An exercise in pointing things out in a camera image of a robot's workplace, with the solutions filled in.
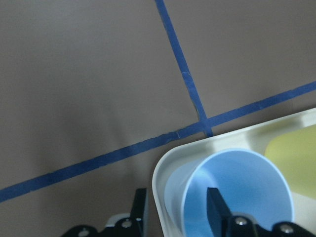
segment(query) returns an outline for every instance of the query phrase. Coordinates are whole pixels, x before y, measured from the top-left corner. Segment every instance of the screw head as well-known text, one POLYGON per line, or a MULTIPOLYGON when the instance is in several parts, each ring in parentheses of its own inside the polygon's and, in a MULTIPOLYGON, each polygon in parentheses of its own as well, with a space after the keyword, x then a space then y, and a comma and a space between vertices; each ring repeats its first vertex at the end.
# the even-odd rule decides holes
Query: screw head
POLYGON ((294 232, 293 227, 291 227, 290 225, 287 225, 287 224, 281 225, 280 230, 286 234, 291 234, 294 232))
POLYGON ((122 227, 123 228, 129 228, 132 226, 132 221, 129 219, 126 219, 123 223, 122 223, 122 227))
POLYGON ((86 237, 89 234, 90 234, 89 230, 87 230, 86 228, 83 228, 83 230, 78 233, 78 237, 86 237))
POLYGON ((247 220, 241 216, 237 217, 235 219, 235 222, 237 225, 240 225, 240 226, 244 226, 244 225, 247 225, 247 220))

